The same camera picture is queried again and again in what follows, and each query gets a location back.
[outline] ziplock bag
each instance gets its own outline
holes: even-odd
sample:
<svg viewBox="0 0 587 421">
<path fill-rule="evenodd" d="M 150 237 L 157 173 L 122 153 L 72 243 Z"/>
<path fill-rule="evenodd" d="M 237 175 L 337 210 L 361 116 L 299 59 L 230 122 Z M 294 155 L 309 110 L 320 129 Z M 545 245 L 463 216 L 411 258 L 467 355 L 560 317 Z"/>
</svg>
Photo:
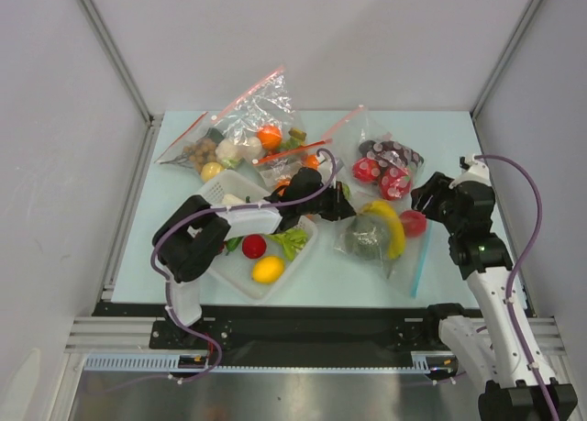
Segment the ziplock bag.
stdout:
<svg viewBox="0 0 587 421">
<path fill-rule="evenodd" d="M 328 138 L 353 178 L 386 200 L 408 195 L 424 165 L 422 155 L 397 141 L 363 105 L 322 136 Z"/>
<path fill-rule="evenodd" d="M 326 157 L 316 155 L 318 148 L 328 144 L 330 140 L 302 146 L 296 149 L 276 153 L 260 160 L 253 160 L 252 164 L 265 185 L 270 189 L 288 185 L 292 177 L 302 168 L 311 167 L 320 172 L 320 166 L 327 166 L 327 176 L 331 172 L 331 164 Z"/>
<path fill-rule="evenodd" d="M 412 223 L 412 212 L 398 214 L 382 199 L 355 194 L 357 215 L 340 221 L 334 248 L 384 275 L 394 288 L 415 297 L 429 239 L 426 218 Z"/>
<path fill-rule="evenodd" d="M 212 127 L 212 117 L 205 112 L 155 162 L 194 169 L 207 182 L 229 167 L 225 156 L 231 147 L 232 142 Z"/>
<path fill-rule="evenodd" d="M 212 117 L 213 126 L 235 146 L 231 167 L 241 159 L 251 162 L 303 145 L 305 132 L 285 88 L 284 72 L 278 68 Z"/>
</svg>

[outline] gray wall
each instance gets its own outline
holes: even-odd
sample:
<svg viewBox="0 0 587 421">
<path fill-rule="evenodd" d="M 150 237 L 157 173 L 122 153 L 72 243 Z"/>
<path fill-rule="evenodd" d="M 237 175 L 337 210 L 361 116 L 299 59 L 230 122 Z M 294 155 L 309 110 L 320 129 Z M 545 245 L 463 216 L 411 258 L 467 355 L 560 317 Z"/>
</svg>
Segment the gray wall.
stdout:
<svg viewBox="0 0 587 421">
<path fill-rule="evenodd" d="M 95 0 L 154 113 L 221 109 L 282 62 L 303 109 L 469 110 L 527 1 Z"/>
<path fill-rule="evenodd" d="M 544 223 L 525 279 L 541 315 L 554 315 L 587 394 L 587 0 L 547 0 L 479 130 L 487 152 L 517 159 L 536 177 Z M 492 165 L 517 244 L 535 221 L 532 193 L 516 171 Z"/>
<path fill-rule="evenodd" d="M 72 319 L 97 292 L 145 126 L 74 0 L 0 0 L 0 39 L 0 408 L 38 348 L 27 419 L 39 420 Z"/>
</svg>

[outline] red ball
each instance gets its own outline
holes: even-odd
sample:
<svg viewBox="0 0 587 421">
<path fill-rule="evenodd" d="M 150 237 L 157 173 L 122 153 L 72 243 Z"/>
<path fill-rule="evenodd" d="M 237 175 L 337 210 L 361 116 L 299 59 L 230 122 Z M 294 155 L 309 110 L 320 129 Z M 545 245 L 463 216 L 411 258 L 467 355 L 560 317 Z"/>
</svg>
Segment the red ball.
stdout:
<svg viewBox="0 0 587 421">
<path fill-rule="evenodd" d="M 258 259 L 267 250 L 267 242 L 261 235 L 250 235 L 242 241 L 242 253 L 249 259 Z"/>
<path fill-rule="evenodd" d="M 417 238 L 426 231 L 426 217 L 420 212 L 406 210 L 400 215 L 407 238 Z"/>
<path fill-rule="evenodd" d="M 384 199 L 395 201 L 412 190 L 412 178 L 405 169 L 390 167 L 379 180 L 379 190 Z"/>
<path fill-rule="evenodd" d="M 376 160 L 361 158 L 352 166 L 352 175 L 362 183 L 372 183 L 380 174 L 381 171 Z"/>
</svg>

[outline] white tray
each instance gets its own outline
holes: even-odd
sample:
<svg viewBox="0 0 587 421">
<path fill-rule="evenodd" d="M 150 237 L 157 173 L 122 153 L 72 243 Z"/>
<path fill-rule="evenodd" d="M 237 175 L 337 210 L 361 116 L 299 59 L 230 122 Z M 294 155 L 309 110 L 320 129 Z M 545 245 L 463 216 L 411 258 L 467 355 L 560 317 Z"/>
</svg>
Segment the white tray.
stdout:
<svg viewBox="0 0 587 421">
<path fill-rule="evenodd" d="M 265 189 L 234 171 L 219 173 L 204 184 L 197 193 L 212 205 L 222 204 L 222 198 L 225 194 L 233 194 L 240 199 L 245 199 L 249 196 L 252 203 L 258 202 L 269 194 Z M 316 241 L 318 229 L 310 219 L 302 216 L 295 228 L 304 230 L 308 234 L 308 241 L 293 261 L 288 261 L 285 258 L 281 245 L 268 238 L 265 239 L 267 242 L 265 256 L 276 255 L 285 260 L 285 271 L 276 282 L 265 284 L 252 280 L 250 274 L 257 260 L 251 260 L 242 254 L 240 245 L 228 255 L 226 251 L 223 251 L 222 254 L 216 256 L 207 272 L 220 282 L 233 288 L 252 304 L 263 304 L 286 282 L 292 282 L 291 278 L 303 267 L 304 259 Z"/>
</svg>

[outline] clear plastic bag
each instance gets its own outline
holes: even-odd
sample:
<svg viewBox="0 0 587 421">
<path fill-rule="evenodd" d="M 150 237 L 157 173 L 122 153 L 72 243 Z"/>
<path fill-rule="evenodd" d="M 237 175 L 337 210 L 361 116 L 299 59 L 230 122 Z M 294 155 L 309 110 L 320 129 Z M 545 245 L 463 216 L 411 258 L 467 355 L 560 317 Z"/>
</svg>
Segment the clear plastic bag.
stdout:
<svg viewBox="0 0 587 421">
<path fill-rule="evenodd" d="M 212 117 L 205 112 L 155 162 L 194 169 L 207 182 L 229 167 L 221 154 L 226 145 L 222 133 L 212 127 Z"/>
<path fill-rule="evenodd" d="M 276 153 L 260 160 L 253 160 L 252 164 L 265 182 L 265 185 L 270 189 L 288 185 L 292 177 L 302 167 L 311 167 L 319 172 L 324 170 L 328 177 L 331 172 L 330 161 L 327 158 L 318 158 L 316 155 L 318 148 L 328 143 L 329 141 L 318 141 L 307 146 Z"/>
<path fill-rule="evenodd" d="M 231 167 L 303 145 L 305 132 L 278 68 L 213 116 L 214 127 L 235 146 Z"/>
<path fill-rule="evenodd" d="M 360 105 L 322 139 L 332 139 L 333 149 L 353 178 L 372 186 L 372 192 L 394 201 L 407 196 L 420 174 L 424 158 L 400 143 Z"/>
<path fill-rule="evenodd" d="M 357 215 L 338 223 L 334 248 L 415 297 L 429 238 L 426 218 L 411 210 L 398 214 L 390 203 L 362 193 L 352 203 Z"/>
</svg>

